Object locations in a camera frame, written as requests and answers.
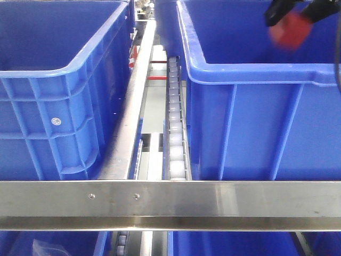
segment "stainless steel bar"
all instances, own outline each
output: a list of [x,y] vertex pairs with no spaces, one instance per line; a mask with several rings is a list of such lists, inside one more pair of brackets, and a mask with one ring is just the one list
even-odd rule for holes
[[[167,77],[169,74],[169,65],[168,65],[169,60],[167,61]],[[169,81],[167,79],[166,81],[166,104],[165,104],[165,122],[164,122],[164,161],[163,161],[163,179],[164,180],[170,180],[171,179],[171,174],[170,174],[170,166],[169,166],[169,134],[170,134],[170,127],[169,127]]]
[[108,147],[110,150],[107,152],[106,160],[101,170],[99,177],[101,180],[127,179],[129,176],[155,27],[155,21],[149,20],[129,80],[126,99],[123,105],[124,113],[118,128],[113,134],[112,143]]
[[190,162],[190,152],[189,152],[189,145],[188,145],[188,137],[187,137],[187,124],[186,124],[186,111],[185,111],[185,102],[183,99],[183,87],[182,81],[180,80],[179,84],[180,89],[180,104],[181,104],[181,116],[182,116],[182,134],[183,134],[183,148],[184,148],[184,155],[185,155],[185,168],[186,168],[186,179],[192,180],[192,171],[191,171],[191,162]]
[[135,166],[135,171],[134,171],[134,180],[137,180],[137,178],[139,177],[139,174],[140,174],[142,146],[143,146],[143,141],[140,140],[139,149],[137,151],[137,160],[136,160],[136,166]]
[[302,232],[293,232],[291,235],[294,239],[294,243],[296,243],[296,247],[302,249],[302,255],[315,256],[312,249],[310,248],[310,244],[307,242]]
[[6,230],[341,230],[340,181],[3,181],[0,195]]

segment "plastic bag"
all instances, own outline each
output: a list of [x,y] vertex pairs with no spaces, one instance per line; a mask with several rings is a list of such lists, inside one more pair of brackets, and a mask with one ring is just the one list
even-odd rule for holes
[[34,239],[32,256],[71,256],[62,245],[49,244]]

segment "metal rail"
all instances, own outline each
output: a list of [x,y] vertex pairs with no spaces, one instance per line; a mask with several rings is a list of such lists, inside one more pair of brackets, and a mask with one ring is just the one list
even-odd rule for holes
[[5,230],[341,230],[339,181],[8,181],[0,195]]
[[129,176],[143,106],[144,87],[151,59],[155,28],[156,22],[149,20],[129,80],[123,105],[124,113],[117,130],[113,133],[112,143],[108,147],[110,150],[107,152],[99,177],[100,180],[125,180]]

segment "circular sticker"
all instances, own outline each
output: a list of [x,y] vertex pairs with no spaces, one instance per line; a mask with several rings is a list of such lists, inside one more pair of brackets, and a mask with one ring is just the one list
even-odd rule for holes
[[54,118],[52,118],[51,122],[52,122],[53,125],[61,125],[62,120],[60,120],[57,117],[54,117]]

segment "metal frame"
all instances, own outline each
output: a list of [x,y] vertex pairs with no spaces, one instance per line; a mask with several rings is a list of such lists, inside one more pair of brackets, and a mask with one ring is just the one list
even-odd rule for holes
[[185,138],[183,141],[183,148],[185,154],[185,169],[186,169],[186,179],[192,180],[192,170],[190,161],[189,145],[187,140],[187,122],[186,122],[186,111],[185,111],[185,101],[183,97],[183,85],[181,80],[181,68],[178,69],[179,72],[179,90],[180,90],[180,106],[181,106],[181,119],[182,119],[182,136]]
[[154,33],[149,21],[101,180],[1,181],[0,230],[341,230],[341,181],[124,180]]

